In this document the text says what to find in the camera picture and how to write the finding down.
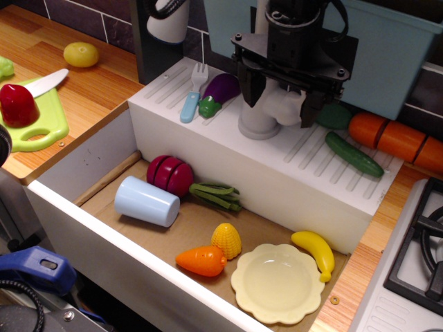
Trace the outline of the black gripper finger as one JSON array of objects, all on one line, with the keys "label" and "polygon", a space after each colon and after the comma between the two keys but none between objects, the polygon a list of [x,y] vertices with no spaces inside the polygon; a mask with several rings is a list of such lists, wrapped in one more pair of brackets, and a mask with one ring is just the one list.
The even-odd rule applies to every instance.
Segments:
[{"label": "black gripper finger", "polygon": [[305,100],[300,109],[301,127],[311,127],[326,104],[338,100],[340,95],[318,90],[305,91]]},{"label": "black gripper finger", "polygon": [[245,103],[250,107],[254,107],[266,87],[265,76],[261,72],[239,63],[237,65],[237,77]]}]

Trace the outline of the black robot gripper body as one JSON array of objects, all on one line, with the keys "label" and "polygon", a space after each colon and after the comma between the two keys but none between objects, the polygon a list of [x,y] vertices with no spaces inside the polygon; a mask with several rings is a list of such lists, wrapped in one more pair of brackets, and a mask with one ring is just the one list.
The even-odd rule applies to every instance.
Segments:
[{"label": "black robot gripper body", "polygon": [[342,95],[351,78],[358,39],[348,34],[341,1],[267,1],[268,35],[237,33],[233,59],[303,91]]}]

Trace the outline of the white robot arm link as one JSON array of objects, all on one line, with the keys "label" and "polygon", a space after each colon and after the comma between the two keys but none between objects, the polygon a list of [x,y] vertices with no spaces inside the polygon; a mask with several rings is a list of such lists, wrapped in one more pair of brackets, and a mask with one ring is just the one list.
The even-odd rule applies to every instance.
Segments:
[{"label": "white robot arm link", "polygon": [[149,18],[147,20],[148,33],[166,44],[180,44],[186,38],[190,11],[189,1],[175,1],[179,7],[164,19]]}]

